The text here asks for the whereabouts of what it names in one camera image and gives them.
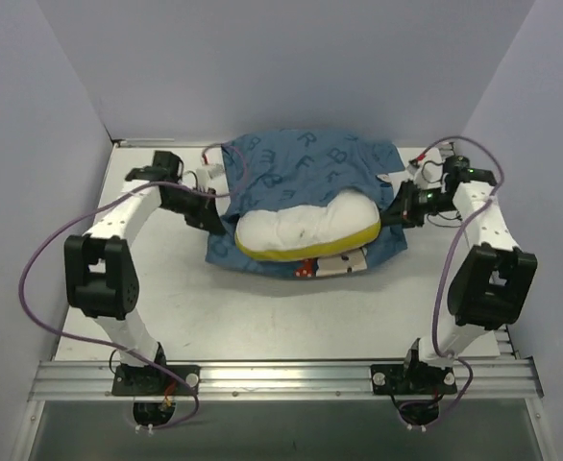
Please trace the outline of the white pillow with yellow edge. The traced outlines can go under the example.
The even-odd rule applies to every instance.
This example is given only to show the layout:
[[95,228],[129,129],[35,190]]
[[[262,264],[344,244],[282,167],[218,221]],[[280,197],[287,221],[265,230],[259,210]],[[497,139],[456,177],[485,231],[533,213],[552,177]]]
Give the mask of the white pillow with yellow edge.
[[292,262],[358,249],[376,240],[380,229],[376,203],[345,189],[325,206],[249,211],[237,222],[234,243],[255,260]]

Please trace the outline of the blue cartoon print pillowcase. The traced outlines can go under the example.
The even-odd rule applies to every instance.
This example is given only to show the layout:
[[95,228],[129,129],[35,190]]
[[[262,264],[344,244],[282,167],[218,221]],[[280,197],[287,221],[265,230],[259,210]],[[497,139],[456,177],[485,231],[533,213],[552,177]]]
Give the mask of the blue cartoon print pillowcase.
[[374,269],[406,249],[404,231],[383,226],[358,249],[292,262],[255,260],[234,243],[237,222],[249,211],[325,206],[345,189],[366,195],[379,213],[387,209],[395,196],[389,177],[405,169],[392,142],[344,130],[282,129],[246,133],[219,149],[232,195],[220,214],[226,234],[209,236],[207,263],[279,279],[329,278]]

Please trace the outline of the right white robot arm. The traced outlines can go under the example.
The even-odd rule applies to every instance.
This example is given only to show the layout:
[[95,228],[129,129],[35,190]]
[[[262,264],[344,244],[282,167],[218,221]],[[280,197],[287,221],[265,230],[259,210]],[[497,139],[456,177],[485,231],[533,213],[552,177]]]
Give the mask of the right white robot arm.
[[[435,373],[488,331],[514,324],[520,317],[538,261],[511,235],[497,199],[493,172],[473,167],[463,156],[446,158],[443,183],[424,188],[402,182],[392,205],[380,215],[385,227],[412,229],[429,216],[454,211],[460,227],[449,249],[436,291],[431,333],[416,340],[400,369],[403,387],[421,393]],[[454,246],[465,239],[468,253],[457,272],[450,272]]]

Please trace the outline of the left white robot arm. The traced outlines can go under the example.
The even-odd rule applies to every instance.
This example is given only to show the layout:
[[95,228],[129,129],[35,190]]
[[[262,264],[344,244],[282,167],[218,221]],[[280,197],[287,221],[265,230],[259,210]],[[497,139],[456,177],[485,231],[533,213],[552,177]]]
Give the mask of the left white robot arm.
[[150,164],[125,176],[117,204],[82,235],[64,242],[66,294],[70,306],[92,319],[118,350],[116,374],[147,395],[168,383],[161,343],[148,332],[136,305],[140,285],[131,246],[149,217],[163,209],[181,214],[187,225],[213,235],[225,229],[211,182],[224,175],[221,164],[205,164],[184,186],[184,163],[169,151],[156,151]]

